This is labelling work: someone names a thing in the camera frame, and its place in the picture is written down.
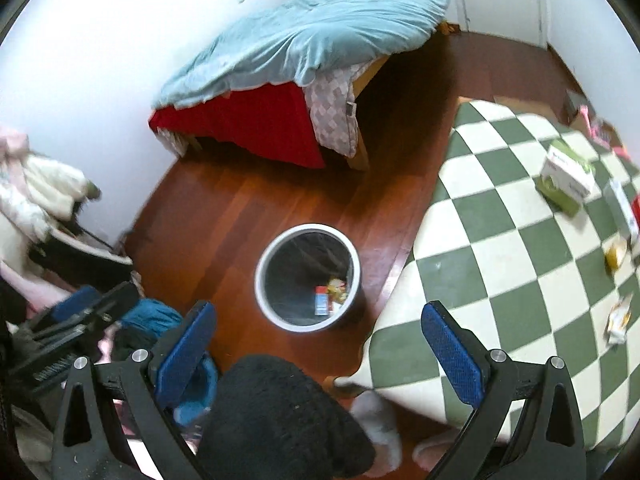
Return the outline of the black fuzzy trouser leg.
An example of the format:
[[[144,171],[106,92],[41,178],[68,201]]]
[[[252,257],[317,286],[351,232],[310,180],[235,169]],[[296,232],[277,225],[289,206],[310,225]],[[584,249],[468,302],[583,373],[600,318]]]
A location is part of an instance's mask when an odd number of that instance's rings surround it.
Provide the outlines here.
[[[218,380],[196,458],[209,479],[349,479],[375,449],[356,419],[276,356],[244,356]]]

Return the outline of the red blue milk carton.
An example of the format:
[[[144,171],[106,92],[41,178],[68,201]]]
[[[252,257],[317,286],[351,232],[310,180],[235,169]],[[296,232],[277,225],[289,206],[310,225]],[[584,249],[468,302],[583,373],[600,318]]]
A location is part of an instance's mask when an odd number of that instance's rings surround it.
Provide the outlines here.
[[[332,301],[326,286],[317,286],[314,289],[314,315],[328,316],[331,314]]]

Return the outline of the yellow snack bag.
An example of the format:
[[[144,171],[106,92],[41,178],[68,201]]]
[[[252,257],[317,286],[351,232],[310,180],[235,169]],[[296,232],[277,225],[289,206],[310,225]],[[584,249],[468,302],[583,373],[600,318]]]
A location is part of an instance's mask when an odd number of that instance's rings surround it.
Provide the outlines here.
[[[347,283],[340,278],[331,278],[326,285],[326,290],[332,302],[344,304],[348,297]]]

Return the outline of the fluffy white slipper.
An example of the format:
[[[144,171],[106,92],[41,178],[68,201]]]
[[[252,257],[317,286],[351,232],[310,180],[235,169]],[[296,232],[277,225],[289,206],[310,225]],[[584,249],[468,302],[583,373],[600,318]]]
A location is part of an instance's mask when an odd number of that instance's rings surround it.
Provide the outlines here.
[[[374,391],[365,391],[352,401],[349,413],[356,419],[375,449],[369,478],[381,478],[397,470],[402,461],[402,446],[393,407]]]

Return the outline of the yellow clear wrapper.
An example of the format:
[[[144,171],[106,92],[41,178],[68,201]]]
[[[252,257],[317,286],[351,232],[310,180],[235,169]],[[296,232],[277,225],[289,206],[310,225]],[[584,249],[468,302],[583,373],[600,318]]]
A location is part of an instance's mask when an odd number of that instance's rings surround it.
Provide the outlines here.
[[[605,255],[605,263],[612,273],[615,273],[623,264],[628,252],[627,241],[620,236],[614,237],[611,244],[608,245]]]

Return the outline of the green white checkered tablecloth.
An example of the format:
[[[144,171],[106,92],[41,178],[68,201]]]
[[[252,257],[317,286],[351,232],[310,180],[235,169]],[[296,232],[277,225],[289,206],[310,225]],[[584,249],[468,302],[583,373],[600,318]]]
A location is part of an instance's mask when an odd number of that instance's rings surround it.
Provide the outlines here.
[[[561,141],[596,172],[574,217],[542,196],[536,179],[548,148]],[[488,101],[462,103],[431,205],[408,261],[364,343],[358,370],[341,389],[372,389],[408,410],[459,427],[461,403],[424,339],[424,304],[440,301],[489,349],[515,361],[564,360],[587,448],[620,448],[639,420],[639,322],[623,344],[606,324],[620,300],[639,300],[639,269],[615,272],[605,253],[617,229],[602,192],[639,188],[634,164],[582,133]]]

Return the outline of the pink patterned bag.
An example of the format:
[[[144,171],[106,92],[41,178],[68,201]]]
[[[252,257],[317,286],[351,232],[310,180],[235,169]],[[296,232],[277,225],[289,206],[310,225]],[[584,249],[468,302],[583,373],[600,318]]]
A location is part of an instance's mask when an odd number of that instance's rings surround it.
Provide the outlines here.
[[[564,115],[570,128],[582,132],[616,155],[630,159],[627,149],[615,128],[601,118],[588,99],[573,90],[565,92]]]

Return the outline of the pile of pale clothes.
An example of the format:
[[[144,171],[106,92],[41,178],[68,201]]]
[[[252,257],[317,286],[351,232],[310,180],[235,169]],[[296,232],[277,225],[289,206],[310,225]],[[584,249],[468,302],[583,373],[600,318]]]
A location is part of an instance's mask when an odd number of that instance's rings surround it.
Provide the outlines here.
[[[100,197],[81,170],[33,152],[26,133],[1,128],[1,262],[10,269],[23,273],[32,245]]]

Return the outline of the black office chair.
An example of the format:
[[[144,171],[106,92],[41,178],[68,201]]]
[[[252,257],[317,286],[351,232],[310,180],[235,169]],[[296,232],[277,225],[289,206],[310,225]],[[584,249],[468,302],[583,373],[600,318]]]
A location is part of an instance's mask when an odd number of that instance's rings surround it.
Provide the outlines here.
[[[92,286],[108,292],[122,283],[132,283],[141,290],[132,260],[112,252],[112,246],[78,223],[82,206],[84,202],[74,203],[70,220],[58,220],[44,241],[29,249],[29,259],[75,288]]]

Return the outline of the white round trash bin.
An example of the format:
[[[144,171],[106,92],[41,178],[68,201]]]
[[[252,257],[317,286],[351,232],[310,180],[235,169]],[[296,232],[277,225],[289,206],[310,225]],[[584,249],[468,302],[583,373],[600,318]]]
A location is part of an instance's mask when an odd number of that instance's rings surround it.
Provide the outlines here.
[[[347,283],[344,304],[332,302],[331,314],[314,315],[314,289],[331,278]],[[321,223],[293,226],[279,234],[258,260],[254,293],[259,309],[274,326],[310,334],[337,326],[362,299],[362,267],[354,243]]]

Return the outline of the red soda can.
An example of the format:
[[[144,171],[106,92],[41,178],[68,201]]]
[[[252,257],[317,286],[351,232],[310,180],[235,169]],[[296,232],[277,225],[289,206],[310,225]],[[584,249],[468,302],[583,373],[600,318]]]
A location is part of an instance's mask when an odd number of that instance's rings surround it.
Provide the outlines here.
[[[631,202],[631,211],[634,215],[634,222],[636,227],[634,228],[634,234],[631,237],[631,246],[634,247],[639,243],[640,237],[640,195],[637,195]]]

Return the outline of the blue garment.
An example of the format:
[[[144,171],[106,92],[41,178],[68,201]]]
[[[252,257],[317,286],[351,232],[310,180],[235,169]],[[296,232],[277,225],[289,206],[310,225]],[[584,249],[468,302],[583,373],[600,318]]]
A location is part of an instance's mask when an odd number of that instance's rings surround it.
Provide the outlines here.
[[[200,426],[214,403],[218,374],[207,347],[215,328],[215,308],[208,301],[181,315],[157,300],[141,299],[120,319],[114,336],[114,361],[150,352],[155,402],[184,432]]]

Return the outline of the patterned grey pink blanket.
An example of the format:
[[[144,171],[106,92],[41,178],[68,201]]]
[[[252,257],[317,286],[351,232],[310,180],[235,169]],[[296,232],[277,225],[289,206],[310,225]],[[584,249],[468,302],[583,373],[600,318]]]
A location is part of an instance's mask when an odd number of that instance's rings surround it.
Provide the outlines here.
[[[322,148],[347,158],[356,155],[358,122],[354,82],[371,62],[336,70],[322,70],[304,88],[304,96],[314,136]]]

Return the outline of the green white box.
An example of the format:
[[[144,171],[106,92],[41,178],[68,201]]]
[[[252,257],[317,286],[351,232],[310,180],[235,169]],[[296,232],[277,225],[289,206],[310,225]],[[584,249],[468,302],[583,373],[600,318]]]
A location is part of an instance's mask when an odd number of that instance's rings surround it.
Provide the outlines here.
[[[551,142],[534,181],[537,191],[570,218],[600,194],[593,166],[562,140]]]

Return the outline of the white blue small carton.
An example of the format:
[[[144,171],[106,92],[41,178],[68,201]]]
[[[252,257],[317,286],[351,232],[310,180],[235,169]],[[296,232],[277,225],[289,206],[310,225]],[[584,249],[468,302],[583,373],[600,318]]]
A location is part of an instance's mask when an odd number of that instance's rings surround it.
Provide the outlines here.
[[[623,185],[615,179],[608,180],[603,189],[603,197],[611,211],[617,231],[624,240],[633,245],[638,240],[639,227]]]

